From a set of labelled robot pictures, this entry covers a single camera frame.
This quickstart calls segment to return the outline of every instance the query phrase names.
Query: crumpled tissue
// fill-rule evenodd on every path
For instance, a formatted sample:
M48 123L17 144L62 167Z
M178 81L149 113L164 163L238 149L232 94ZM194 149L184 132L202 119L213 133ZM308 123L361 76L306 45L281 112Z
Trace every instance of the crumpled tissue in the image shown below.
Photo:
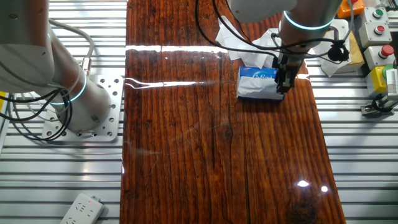
M234 26L230 23L230 21L225 17L221 16L221 18L227 23L227 25L232 28L232 30L238 34L240 37L242 35L234 28ZM279 53L269 51L269 50L259 50L242 40L239 40L235 37L218 19L218 24L220 25L220 31L218 32L216 41L219 42L222 46L230 47L234 49L244 49L244 50L256 50L256 51L264 51L264 52L272 52L277 57ZM257 40L254 40L253 43L257 45L261 45L264 47L275 47L274 41L271 38L272 33L278 33L278 29L269 29L267 32ZM275 38L278 45L281 44L280 38ZM247 53L247 52L236 52L236 51L228 51L229 57L231 60L242 59L243 63L247 67L257 67L257 68L272 68L272 62L274 57L267 54L257 54L257 53Z

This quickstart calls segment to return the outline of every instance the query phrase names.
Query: red switch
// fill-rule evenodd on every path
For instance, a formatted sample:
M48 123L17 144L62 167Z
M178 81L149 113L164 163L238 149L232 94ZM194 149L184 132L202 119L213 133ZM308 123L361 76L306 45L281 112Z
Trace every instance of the red switch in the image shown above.
M391 45L384 45L379 52L380 58L388 58L388 56L394 53L394 48Z
M384 31L386 31L386 29L384 28L384 26L377 26L377 27L375 28L375 30L374 30L374 32L375 32L377 35L383 34Z

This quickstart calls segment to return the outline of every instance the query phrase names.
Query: tissue box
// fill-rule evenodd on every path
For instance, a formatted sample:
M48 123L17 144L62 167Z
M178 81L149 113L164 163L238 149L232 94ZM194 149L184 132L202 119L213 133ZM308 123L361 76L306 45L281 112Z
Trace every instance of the tissue box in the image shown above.
M238 98L282 101L284 95L276 93L277 70L241 66L238 72Z

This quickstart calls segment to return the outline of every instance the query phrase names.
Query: glossy wooden surface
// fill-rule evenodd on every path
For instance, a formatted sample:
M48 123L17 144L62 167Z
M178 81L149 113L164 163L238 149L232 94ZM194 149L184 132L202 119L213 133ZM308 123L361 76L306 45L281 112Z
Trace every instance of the glossy wooden surface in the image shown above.
M241 62L192 47L208 46L194 1L127 5L121 223L345 223L310 82L280 104L238 100ZM254 40L278 21L243 27Z

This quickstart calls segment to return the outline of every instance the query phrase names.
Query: power strip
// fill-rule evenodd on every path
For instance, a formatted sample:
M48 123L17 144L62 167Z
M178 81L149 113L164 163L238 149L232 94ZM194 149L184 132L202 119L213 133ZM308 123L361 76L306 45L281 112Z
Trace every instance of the power strip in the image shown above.
M103 204L85 194L80 194L69 208L61 224L94 224L103 210Z

